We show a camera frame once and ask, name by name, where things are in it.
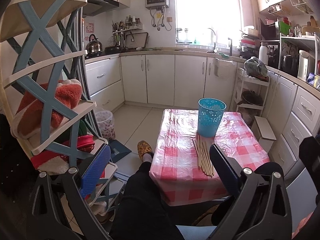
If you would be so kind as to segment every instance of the chopstick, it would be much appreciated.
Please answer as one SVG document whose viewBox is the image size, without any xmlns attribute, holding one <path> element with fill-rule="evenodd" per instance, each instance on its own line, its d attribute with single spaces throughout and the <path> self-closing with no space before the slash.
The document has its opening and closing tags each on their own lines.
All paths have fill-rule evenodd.
<svg viewBox="0 0 320 240">
<path fill-rule="evenodd" d="M 192 139 L 192 141 L 198 155 L 198 167 L 201 168 L 204 174 L 212 177 L 214 174 L 213 165 L 210 161 L 206 141 L 202 140 L 200 135 L 197 135 L 196 139 Z"/>
</svg>

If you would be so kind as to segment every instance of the range hood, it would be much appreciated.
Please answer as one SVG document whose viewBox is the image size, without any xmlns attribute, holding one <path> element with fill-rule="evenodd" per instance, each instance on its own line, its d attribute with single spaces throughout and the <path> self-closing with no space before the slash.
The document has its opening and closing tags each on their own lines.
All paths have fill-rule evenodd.
<svg viewBox="0 0 320 240">
<path fill-rule="evenodd" d="M 83 16 L 96 16 L 100 13 L 114 10 L 119 7 L 119 2 L 114 0 L 88 0 L 83 7 Z"/>
</svg>

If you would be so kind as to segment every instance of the table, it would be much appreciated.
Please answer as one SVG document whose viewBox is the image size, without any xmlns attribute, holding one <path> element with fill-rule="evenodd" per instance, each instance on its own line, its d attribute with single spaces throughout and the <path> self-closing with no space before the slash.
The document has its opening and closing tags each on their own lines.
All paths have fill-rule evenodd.
<svg viewBox="0 0 320 240">
<path fill-rule="evenodd" d="M 196 137 L 198 111 L 165 109 L 160 127 L 150 177 L 158 185 L 170 206 L 209 201 L 228 195 L 218 174 L 206 176 L 198 168 L 192 139 Z M 255 170 L 269 162 L 268 154 L 257 142 L 241 114 L 225 112 L 214 138 L 228 157 L 244 168 Z"/>
</svg>

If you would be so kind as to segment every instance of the window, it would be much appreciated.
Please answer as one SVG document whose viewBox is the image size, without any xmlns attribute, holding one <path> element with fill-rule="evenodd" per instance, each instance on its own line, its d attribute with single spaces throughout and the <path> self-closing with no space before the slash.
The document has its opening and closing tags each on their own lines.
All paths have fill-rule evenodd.
<svg viewBox="0 0 320 240">
<path fill-rule="evenodd" d="M 178 42 L 229 48 L 228 38 L 239 45 L 241 13 L 239 0 L 176 0 Z"/>
</svg>

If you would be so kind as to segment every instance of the white thermos jug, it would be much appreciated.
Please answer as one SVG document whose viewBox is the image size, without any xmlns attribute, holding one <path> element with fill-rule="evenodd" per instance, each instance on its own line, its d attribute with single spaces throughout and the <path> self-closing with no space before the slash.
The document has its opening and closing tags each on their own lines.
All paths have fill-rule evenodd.
<svg viewBox="0 0 320 240">
<path fill-rule="evenodd" d="M 259 59 L 265 64 L 268 65 L 269 60 L 269 47 L 266 43 L 262 42 L 259 49 Z"/>
</svg>

